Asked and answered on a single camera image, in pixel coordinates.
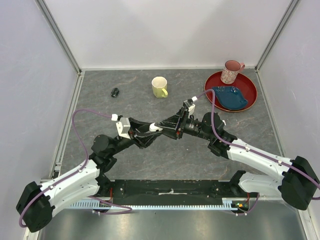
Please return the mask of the white earbud charging case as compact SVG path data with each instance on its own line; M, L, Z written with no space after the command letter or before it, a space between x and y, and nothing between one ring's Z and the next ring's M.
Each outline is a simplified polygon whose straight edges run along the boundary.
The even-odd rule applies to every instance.
M150 132L161 132L163 130L163 128L156 126L155 123L151 123L149 125L149 131Z

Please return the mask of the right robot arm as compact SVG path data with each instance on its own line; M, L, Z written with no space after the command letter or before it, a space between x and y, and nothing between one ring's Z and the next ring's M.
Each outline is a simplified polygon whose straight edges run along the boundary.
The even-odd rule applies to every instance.
M198 120L181 108L175 115L151 124L149 130L172 139L188 134L208 140L214 155L262 172L259 175L239 170L235 181L229 184L233 196L240 197L245 192L277 196L298 210L306 210L320 184L310 163L301 156L291 159L253 147L226 132L224 126L217 113L207 112Z

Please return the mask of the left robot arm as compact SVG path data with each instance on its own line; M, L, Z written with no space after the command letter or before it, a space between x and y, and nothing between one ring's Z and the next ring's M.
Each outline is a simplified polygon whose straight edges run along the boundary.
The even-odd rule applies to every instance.
M155 123L112 115L117 136L98 135L91 147L92 154L75 168L42 184L28 183L16 205L19 226L34 233L44 228L52 218L69 205L85 198L106 196L110 180L105 176L116 163L114 155L136 145L147 148L164 128Z

